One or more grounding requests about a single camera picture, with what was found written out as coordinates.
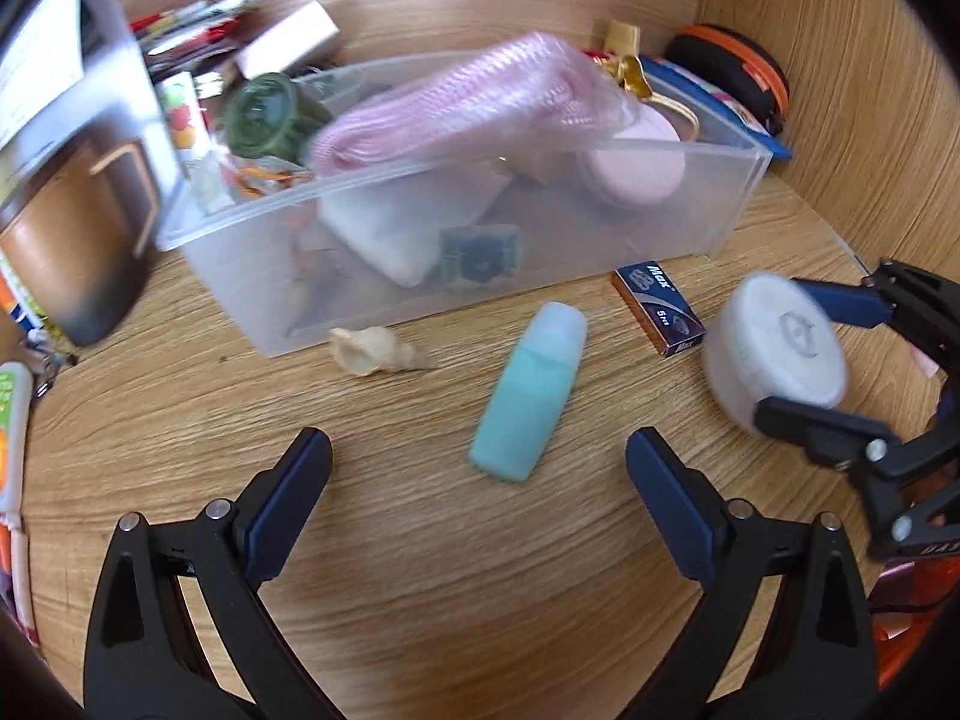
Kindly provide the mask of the white round jar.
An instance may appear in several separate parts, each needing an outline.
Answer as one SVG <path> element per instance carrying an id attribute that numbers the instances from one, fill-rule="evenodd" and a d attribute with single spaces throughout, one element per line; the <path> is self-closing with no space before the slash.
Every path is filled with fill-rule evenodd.
<path id="1" fill-rule="evenodd" d="M 833 408 L 848 388 L 848 366 L 827 312 L 804 289 L 771 271 L 737 284 L 706 328 L 704 373 L 721 410 L 755 431 L 761 400 L 782 397 Z"/>

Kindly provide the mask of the blue staples box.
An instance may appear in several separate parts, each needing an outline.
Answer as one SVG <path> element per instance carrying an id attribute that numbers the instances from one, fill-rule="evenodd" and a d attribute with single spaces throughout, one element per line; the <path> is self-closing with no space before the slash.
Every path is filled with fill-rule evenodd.
<path id="1" fill-rule="evenodd" d="M 663 358 L 703 343 L 704 323 L 658 262 L 620 266 L 610 281 Z"/>

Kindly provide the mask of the teal small bottle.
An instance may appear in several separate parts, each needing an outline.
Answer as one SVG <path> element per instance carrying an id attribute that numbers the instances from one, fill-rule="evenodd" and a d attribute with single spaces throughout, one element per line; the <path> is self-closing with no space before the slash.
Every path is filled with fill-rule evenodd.
<path id="1" fill-rule="evenodd" d="M 523 483 L 562 419 L 583 359 L 587 317 L 547 302 L 532 317 L 493 388 L 469 460 L 487 475 Z"/>

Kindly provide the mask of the red pouch with gold cord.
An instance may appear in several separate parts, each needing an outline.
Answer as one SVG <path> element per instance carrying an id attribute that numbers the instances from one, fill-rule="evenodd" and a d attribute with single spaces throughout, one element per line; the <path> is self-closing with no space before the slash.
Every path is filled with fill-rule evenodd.
<path id="1" fill-rule="evenodd" d="M 617 85 L 626 93 L 633 94 L 641 104 L 679 117 L 683 122 L 683 127 L 680 129 L 682 142 L 693 142 L 700 136 L 700 117 L 679 99 L 670 98 L 667 94 L 656 91 L 651 80 L 647 78 L 643 62 L 638 55 L 615 55 L 595 50 L 588 50 L 586 55 L 594 64 L 607 70 Z"/>

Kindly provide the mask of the beige seashell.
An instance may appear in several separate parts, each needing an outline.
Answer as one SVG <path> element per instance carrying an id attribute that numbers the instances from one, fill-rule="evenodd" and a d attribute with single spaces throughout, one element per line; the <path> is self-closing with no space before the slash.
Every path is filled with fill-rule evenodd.
<path id="1" fill-rule="evenodd" d="M 332 328 L 329 348 L 335 364 L 353 377 L 368 377 L 377 372 L 426 371 L 433 367 L 427 351 L 407 343 L 386 327 Z"/>

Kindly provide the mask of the white drawstring pouch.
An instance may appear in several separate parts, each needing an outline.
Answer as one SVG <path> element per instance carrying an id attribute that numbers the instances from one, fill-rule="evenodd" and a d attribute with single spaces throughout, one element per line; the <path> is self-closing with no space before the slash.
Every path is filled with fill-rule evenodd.
<path id="1" fill-rule="evenodd" d="M 416 288 L 438 265 L 439 232 L 478 223 L 508 185 L 491 163 L 444 167 L 325 195 L 319 219 L 387 280 Z"/>

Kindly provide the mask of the dark green round container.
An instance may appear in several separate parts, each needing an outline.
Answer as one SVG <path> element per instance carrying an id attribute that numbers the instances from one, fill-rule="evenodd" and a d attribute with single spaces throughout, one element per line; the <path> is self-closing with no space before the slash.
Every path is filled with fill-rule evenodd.
<path id="1" fill-rule="evenodd" d="M 278 158 L 299 164 L 308 143 L 333 118 L 290 76 L 264 73 L 244 83 L 226 101 L 224 141 L 231 153 L 245 160 Z"/>

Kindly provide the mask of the black orange zip case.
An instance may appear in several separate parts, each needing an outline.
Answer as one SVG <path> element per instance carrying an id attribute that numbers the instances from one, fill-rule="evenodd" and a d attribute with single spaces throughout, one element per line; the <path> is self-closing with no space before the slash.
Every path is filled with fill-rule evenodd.
<path id="1" fill-rule="evenodd" d="M 779 135 L 791 107 L 788 76 L 773 55 L 735 29 L 713 23 L 682 28 L 664 59 L 731 94 L 770 135 Z"/>

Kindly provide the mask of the colourful blue pencil pouch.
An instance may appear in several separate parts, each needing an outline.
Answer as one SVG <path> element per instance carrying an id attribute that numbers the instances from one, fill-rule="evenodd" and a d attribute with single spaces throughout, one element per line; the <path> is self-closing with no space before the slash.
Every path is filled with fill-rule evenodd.
<path id="1" fill-rule="evenodd" d="M 673 86 L 700 106 L 718 114 L 728 124 L 739 127 L 745 135 L 768 149 L 775 160 L 793 159 L 791 148 L 779 139 L 782 130 L 781 107 L 769 89 L 760 89 L 754 82 L 748 82 L 745 91 L 729 93 L 662 57 L 641 55 L 641 64 L 651 80 Z"/>

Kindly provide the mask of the yellow lotion tube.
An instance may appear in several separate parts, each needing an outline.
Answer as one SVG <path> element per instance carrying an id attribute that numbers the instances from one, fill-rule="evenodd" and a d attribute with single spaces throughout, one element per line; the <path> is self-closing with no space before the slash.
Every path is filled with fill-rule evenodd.
<path id="1" fill-rule="evenodd" d="M 641 54 L 641 28 L 626 21 L 608 21 L 602 52 L 610 57 L 638 57 Z"/>

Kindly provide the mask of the clear plastic storage bin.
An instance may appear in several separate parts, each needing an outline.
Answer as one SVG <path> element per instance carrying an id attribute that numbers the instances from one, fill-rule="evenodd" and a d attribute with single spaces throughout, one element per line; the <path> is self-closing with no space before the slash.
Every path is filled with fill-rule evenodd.
<path id="1" fill-rule="evenodd" d="M 708 107 L 700 135 L 394 163 L 246 200 L 199 174 L 156 231 L 265 356 L 645 260 L 713 255 L 770 164 Z"/>

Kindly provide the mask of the fruit pattern booklet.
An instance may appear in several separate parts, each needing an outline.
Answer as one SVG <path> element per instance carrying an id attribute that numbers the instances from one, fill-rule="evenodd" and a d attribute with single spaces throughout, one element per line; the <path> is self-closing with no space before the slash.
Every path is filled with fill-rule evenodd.
<path id="1" fill-rule="evenodd" d="M 159 82 L 155 91 L 182 172 L 185 177 L 192 177 L 212 149 L 194 76 L 189 71 L 179 71 Z"/>

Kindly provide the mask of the white folder with papers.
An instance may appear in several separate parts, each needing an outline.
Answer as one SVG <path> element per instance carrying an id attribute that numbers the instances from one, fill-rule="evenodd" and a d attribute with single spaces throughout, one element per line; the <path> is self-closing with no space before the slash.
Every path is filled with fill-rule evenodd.
<path id="1" fill-rule="evenodd" d="M 2 60 L 2 195 L 89 130 L 142 140 L 160 197 L 182 182 L 145 62 L 119 0 L 41 0 Z"/>

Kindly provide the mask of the stack of books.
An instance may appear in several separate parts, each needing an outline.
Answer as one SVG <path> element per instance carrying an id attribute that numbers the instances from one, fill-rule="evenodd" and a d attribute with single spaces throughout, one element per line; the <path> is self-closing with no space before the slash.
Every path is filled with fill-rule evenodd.
<path id="1" fill-rule="evenodd" d="M 179 73 L 197 73 L 236 54 L 254 0 L 195 0 L 132 21 L 133 37 L 153 85 Z"/>

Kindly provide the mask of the white cardboard box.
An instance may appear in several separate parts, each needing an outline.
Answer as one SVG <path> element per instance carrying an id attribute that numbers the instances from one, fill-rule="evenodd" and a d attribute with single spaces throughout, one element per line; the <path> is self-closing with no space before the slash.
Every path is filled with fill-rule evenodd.
<path id="1" fill-rule="evenodd" d="M 240 50 L 235 66 L 244 80 L 286 71 L 311 55 L 329 52 L 339 37 L 334 18 L 319 2 L 311 0 Z"/>

